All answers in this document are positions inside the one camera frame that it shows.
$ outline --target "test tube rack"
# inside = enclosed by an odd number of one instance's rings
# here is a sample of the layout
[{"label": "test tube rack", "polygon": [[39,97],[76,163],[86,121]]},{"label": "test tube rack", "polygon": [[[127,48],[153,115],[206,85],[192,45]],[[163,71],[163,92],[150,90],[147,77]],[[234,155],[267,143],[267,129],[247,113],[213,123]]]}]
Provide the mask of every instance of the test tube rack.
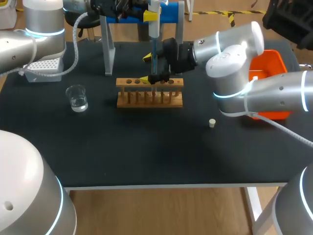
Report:
[{"label": "test tube rack", "polygon": [[[181,89],[183,86],[184,80],[182,78],[171,78],[168,82],[157,82],[153,85],[143,83],[138,78],[117,78],[116,87],[121,88],[121,92],[118,93],[117,107],[181,108]],[[128,88],[133,90],[140,88],[144,91],[126,91]]]}]

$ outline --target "yellow black tape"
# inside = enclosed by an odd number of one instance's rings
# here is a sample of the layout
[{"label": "yellow black tape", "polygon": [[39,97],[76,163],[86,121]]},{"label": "yellow black tape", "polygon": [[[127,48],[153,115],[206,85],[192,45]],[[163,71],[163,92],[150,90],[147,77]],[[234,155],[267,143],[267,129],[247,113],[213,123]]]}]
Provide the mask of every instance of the yellow black tape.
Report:
[{"label": "yellow black tape", "polygon": [[235,18],[234,18],[234,14],[231,14],[229,13],[228,14],[228,20],[229,20],[229,23],[230,23],[230,26],[231,27],[235,27]]},{"label": "yellow black tape", "polygon": [[193,15],[228,15],[228,14],[265,14],[266,11],[197,11],[193,12]]}]

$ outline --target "black tabletop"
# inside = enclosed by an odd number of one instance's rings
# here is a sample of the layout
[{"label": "black tabletop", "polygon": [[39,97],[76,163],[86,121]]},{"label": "black tabletop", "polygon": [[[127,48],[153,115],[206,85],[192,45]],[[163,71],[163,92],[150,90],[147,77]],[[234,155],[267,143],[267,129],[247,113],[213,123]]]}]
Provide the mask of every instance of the black tabletop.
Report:
[{"label": "black tabletop", "polygon": [[[288,44],[274,44],[268,47],[298,70]],[[117,109],[115,79],[149,74],[141,58],[151,47],[116,43],[113,76],[105,76],[101,46],[80,43],[79,64],[61,82],[28,83],[11,74],[0,93],[0,129],[33,143],[65,187],[278,183],[312,161],[310,148],[276,128],[223,116],[200,68],[183,75],[181,109]],[[68,43],[65,68],[72,61]],[[86,87],[84,113],[74,113],[65,96],[73,84]],[[313,140],[311,120],[294,113],[284,124]]]}]

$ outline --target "orange bin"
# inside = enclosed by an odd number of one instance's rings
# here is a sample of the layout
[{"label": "orange bin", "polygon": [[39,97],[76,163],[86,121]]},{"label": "orange bin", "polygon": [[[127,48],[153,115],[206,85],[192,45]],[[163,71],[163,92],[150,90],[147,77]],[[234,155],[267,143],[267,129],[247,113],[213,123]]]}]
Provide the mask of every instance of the orange bin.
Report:
[{"label": "orange bin", "polygon": [[[286,73],[284,61],[276,50],[264,50],[262,55],[255,57],[250,65],[249,80],[254,76],[258,79],[266,79],[277,74]],[[260,112],[259,115],[272,120],[286,119],[291,112]]]}]

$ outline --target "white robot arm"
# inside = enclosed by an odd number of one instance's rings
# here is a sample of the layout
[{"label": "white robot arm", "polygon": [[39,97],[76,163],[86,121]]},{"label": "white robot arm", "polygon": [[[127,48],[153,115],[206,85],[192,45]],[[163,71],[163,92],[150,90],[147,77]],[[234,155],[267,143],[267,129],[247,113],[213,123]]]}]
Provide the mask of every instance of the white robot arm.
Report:
[{"label": "white robot arm", "polygon": [[0,74],[65,52],[62,0],[23,0],[23,5],[26,32],[0,31]]}]

